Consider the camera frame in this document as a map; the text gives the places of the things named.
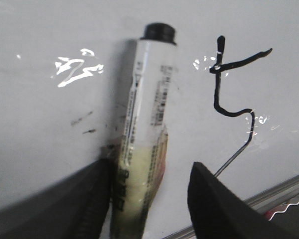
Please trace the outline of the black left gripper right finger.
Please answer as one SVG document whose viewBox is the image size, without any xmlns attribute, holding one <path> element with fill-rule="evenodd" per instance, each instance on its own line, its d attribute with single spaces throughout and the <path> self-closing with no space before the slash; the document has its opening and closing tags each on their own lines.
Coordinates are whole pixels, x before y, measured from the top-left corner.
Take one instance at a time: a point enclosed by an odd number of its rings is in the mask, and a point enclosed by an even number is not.
<svg viewBox="0 0 299 239">
<path fill-rule="evenodd" d="M 202 163 L 194 162 L 187 194 L 198 239 L 294 239 L 225 187 Z"/>
</svg>

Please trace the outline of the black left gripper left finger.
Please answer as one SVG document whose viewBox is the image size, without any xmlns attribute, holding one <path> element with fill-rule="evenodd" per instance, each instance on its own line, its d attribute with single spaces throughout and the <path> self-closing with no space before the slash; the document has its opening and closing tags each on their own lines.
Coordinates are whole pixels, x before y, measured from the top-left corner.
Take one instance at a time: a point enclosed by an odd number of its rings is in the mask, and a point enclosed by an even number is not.
<svg viewBox="0 0 299 239">
<path fill-rule="evenodd" d="M 0 239 L 98 239 L 111 196 L 112 164 L 100 159 L 0 211 Z"/>
</svg>

